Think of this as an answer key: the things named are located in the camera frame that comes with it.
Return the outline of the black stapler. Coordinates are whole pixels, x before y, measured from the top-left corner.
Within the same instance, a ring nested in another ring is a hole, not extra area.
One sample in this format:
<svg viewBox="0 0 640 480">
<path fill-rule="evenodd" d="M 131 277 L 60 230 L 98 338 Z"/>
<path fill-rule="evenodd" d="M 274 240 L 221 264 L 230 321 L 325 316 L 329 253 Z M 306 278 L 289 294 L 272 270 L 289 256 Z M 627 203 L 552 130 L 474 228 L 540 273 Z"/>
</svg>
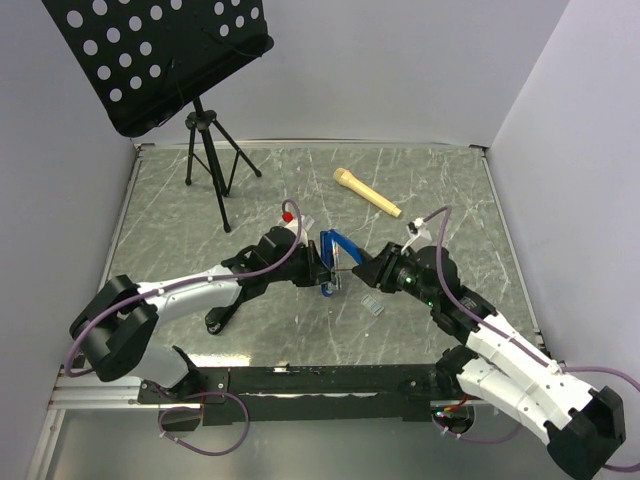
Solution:
<svg viewBox="0 0 640 480">
<path fill-rule="evenodd" d="M 212 308 L 204 317 L 207 332 L 210 335 L 220 334 L 238 309 L 238 305 Z"/>
</svg>

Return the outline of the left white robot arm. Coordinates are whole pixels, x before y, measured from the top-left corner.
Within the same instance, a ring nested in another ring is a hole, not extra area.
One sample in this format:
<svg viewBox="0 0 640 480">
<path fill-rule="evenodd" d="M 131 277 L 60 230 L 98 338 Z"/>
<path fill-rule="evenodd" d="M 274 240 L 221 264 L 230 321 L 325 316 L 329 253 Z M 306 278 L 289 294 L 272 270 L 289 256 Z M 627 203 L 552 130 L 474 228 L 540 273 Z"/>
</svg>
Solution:
<svg viewBox="0 0 640 480">
<path fill-rule="evenodd" d="M 127 375 L 162 387 L 177 402 L 192 398 L 198 370 L 176 346 L 153 343 L 161 325 L 200 310 L 215 310 L 209 327 L 219 333 L 239 306 L 276 282 L 315 287 L 331 280 L 305 231 L 276 226 L 259 242 L 198 274 L 161 282 L 133 282 L 119 275 L 96 294 L 70 327 L 73 344 L 64 368 L 82 353 L 103 382 Z"/>
</svg>

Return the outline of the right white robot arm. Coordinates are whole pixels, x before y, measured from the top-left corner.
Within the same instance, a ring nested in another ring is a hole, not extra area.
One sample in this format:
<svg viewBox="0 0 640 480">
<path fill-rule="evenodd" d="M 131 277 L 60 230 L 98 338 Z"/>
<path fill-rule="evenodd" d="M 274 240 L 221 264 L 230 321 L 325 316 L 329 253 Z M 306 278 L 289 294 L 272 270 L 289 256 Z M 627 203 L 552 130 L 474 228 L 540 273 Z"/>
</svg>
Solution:
<svg viewBox="0 0 640 480">
<path fill-rule="evenodd" d="M 444 248 L 418 251 L 389 242 L 365 250 L 352 272 L 384 293 L 405 292 L 430 308 L 436 325 L 458 341 L 436 375 L 448 398 L 482 399 L 532 432 L 573 479 L 592 479 L 626 440 L 624 406 L 608 386 L 564 371 L 524 338 L 489 301 L 463 285 Z"/>
</svg>

